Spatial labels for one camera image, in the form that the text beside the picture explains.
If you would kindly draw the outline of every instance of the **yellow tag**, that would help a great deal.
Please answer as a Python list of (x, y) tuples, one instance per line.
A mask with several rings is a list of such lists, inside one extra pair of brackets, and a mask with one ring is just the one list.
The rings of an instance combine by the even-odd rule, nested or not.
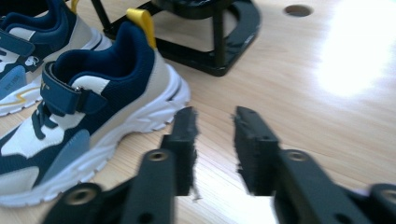
[(149, 12), (145, 9), (128, 8), (126, 17), (145, 32), (148, 44), (153, 49), (156, 49), (157, 44), (155, 43), (154, 24)]
[(72, 12), (74, 12), (75, 14), (77, 14), (77, 4), (78, 4), (78, 1), (79, 0), (72, 0), (72, 6), (71, 6), (71, 10), (72, 10)]

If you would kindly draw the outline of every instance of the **wood grain surface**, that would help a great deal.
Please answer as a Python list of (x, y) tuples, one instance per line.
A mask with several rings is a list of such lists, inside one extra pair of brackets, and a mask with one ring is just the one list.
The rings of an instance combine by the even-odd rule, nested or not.
[[(144, 1), (103, 0), (111, 20)], [(257, 39), (224, 77), (168, 61), (191, 87), (198, 111), (196, 186), (202, 199), (177, 198), (177, 223), (276, 223), (270, 198), (247, 195), (236, 172), (233, 121), (237, 105), (259, 112), (283, 148), (313, 156), (337, 184), (367, 189), (396, 184), (396, 2), (391, 0), (255, 0), (262, 26)], [(306, 17), (290, 5), (312, 9)], [(91, 1), (78, 14), (102, 30)], [(167, 12), (154, 17), (156, 35), (212, 49), (210, 20), (186, 21)], [(235, 18), (226, 15), (227, 32)], [(35, 107), (0, 118), (0, 134)], [(164, 130), (131, 133), (92, 182), (111, 189), (136, 174), (144, 152)], [(40, 223), (51, 203), (0, 208), (1, 223)]]

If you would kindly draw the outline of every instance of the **navy and white sneaker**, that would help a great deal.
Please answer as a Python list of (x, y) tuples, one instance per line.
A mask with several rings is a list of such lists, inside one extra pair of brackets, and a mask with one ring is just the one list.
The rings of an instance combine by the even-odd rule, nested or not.
[(0, 116), (40, 100), (42, 63), (70, 49), (107, 49), (111, 41), (89, 27), (64, 0), (47, 0), (42, 17), (8, 13), (0, 23)]
[(103, 168), (121, 138), (165, 127), (190, 100), (185, 80), (125, 22), (113, 46), (46, 63), (43, 101), (0, 139), (0, 204), (49, 201)]

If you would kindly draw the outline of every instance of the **navy blue panel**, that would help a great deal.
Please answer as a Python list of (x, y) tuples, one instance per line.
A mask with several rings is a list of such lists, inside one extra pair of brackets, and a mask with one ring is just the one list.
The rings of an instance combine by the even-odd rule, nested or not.
[(35, 45), (24, 39), (16, 37), (15, 35), (11, 35), (0, 30), (0, 48), (14, 52), (23, 57), (27, 57), (35, 50)]
[(40, 94), (46, 105), (63, 114), (74, 114), (76, 111), (86, 114), (95, 113), (106, 105), (106, 99), (90, 90), (75, 90), (62, 83), (51, 72), (52, 63), (46, 64)]

